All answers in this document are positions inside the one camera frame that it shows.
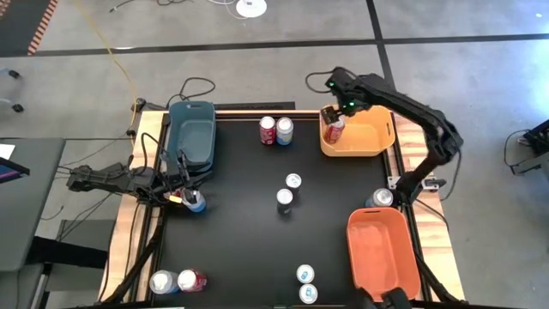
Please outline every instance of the orange bin edge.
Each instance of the orange bin edge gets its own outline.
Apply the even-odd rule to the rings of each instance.
[[[419,292],[419,272],[404,216],[396,209],[357,209],[349,216],[347,243],[356,288],[374,301],[402,288],[411,300]]]
[[[327,125],[319,116],[320,148],[327,156],[376,156],[395,142],[393,119],[383,106],[373,106],[344,119],[345,130],[340,139],[330,144],[324,141]]]

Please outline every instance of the can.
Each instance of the can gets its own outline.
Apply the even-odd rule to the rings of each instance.
[[[301,186],[301,176],[296,173],[291,173],[286,176],[286,187],[290,189],[293,195],[298,194]]]
[[[293,194],[288,189],[280,189],[276,192],[276,210],[281,215],[287,215],[290,213],[290,203],[293,200]]]
[[[296,276],[301,283],[311,283],[315,278],[315,270],[308,264],[303,264],[298,267]]]
[[[206,198],[204,198],[204,195],[202,195],[198,190],[188,190],[187,192],[192,194],[195,201],[190,202],[189,198],[185,194],[185,191],[182,191],[181,198],[183,199],[183,205],[187,206],[187,208],[190,209],[190,211],[192,212],[204,211],[206,209]]]
[[[340,139],[343,130],[345,129],[345,119],[340,116],[337,122],[328,124],[326,131],[324,131],[324,141],[327,143],[335,143]]]
[[[374,194],[369,197],[364,206],[366,208],[373,207],[389,207],[393,204],[393,192],[389,189],[377,189],[374,191]]]
[[[183,292],[200,292],[206,283],[208,278],[196,270],[183,270],[178,277],[178,285]]]
[[[179,292],[178,274],[172,271],[159,270],[151,276],[148,285],[155,294]]]
[[[304,284],[299,289],[299,298],[307,305],[314,303],[318,298],[317,288],[312,284]]]
[[[275,143],[275,125],[275,119],[269,116],[265,116],[259,121],[259,136],[261,137],[261,142],[265,145],[271,145]]]
[[[282,117],[276,122],[276,141],[283,146],[292,142],[293,122],[288,117]]]

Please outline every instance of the red can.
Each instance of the red can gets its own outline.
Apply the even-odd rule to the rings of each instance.
[[[265,145],[275,143],[276,139],[276,122],[272,117],[266,116],[259,121],[259,136],[261,142]]]
[[[206,287],[208,278],[196,270],[183,270],[178,276],[178,285],[183,292],[200,292]]]
[[[324,131],[324,141],[327,143],[334,143],[340,139],[343,130],[345,129],[345,119],[343,116],[340,116],[340,119],[337,122],[328,124],[328,128]]]

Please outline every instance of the yellow cable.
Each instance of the yellow cable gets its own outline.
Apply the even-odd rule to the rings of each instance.
[[[76,4],[76,8],[80,11],[80,13],[84,16],[84,18],[86,18],[86,21],[89,24],[89,26],[95,31],[97,36],[100,37],[101,41],[103,41],[103,45],[105,45],[106,50],[109,52],[109,55],[111,56],[112,62],[115,63],[118,68],[120,68],[122,73],[124,73],[124,76],[126,77],[126,80],[128,81],[128,84],[130,85],[130,93],[131,93],[131,97],[132,97],[133,105],[134,105],[134,108],[133,108],[134,111],[131,114],[131,122],[130,122],[130,129],[132,129],[133,126],[134,126],[134,123],[136,121],[136,110],[137,110],[136,86],[134,86],[134,83],[131,81],[130,74],[128,74],[128,71],[126,71],[126,69],[122,66],[122,64],[120,64],[119,61],[116,59],[116,57],[114,57],[114,54],[111,51],[111,45],[109,44],[109,42],[107,42],[107,40],[105,39],[103,34],[101,34],[101,31],[97,28],[97,26],[95,25],[95,22],[92,20],[92,18],[87,14],[84,7],[82,7],[82,5],[80,3],[80,0],[73,0],[73,1]],[[133,147],[134,146],[134,140],[130,139],[130,141],[131,141],[131,146]]]

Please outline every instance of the concrete floor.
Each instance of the concrete floor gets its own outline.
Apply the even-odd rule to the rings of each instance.
[[[245,21],[203,0],[169,7],[136,0],[108,13],[116,3],[84,4],[110,43],[120,47],[373,38],[363,0],[268,0],[266,15]],[[376,0],[375,5],[384,38],[549,33],[547,1]],[[60,2],[40,50],[100,47],[73,3]],[[442,109],[465,140],[455,192],[443,206],[467,299],[545,308],[549,184],[536,171],[512,176],[503,164],[503,146],[511,131],[549,118],[549,40],[388,45],[387,53],[397,89]],[[203,97],[215,103],[293,100],[297,108],[319,108],[332,98],[307,90],[307,73],[335,65],[383,73],[374,45],[166,52],[118,59],[138,95],[160,103],[185,78],[203,76],[217,84]],[[0,58],[0,64],[24,76],[21,82],[0,76],[0,94],[26,107],[22,114],[0,110],[1,136],[115,137],[128,126],[128,87],[107,56]],[[68,142],[63,161],[81,158],[105,143]],[[509,152],[510,161],[528,156],[514,143]],[[129,142],[115,142],[85,162],[101,167],[125,161],[129,153]],[[438,168],[437,175],[450,180],[454,168]],[[102,196],[69,193],[63,180],[57,180],[45,216],[60,205],[65,209],[58,220],[40,223],[39,234],[53,237],[61,219],[74,218]],[[118,202],[119,197],[111,197],[91,218],[115,218]],[[58,297],[56,304],[74,304],[81,296]]]

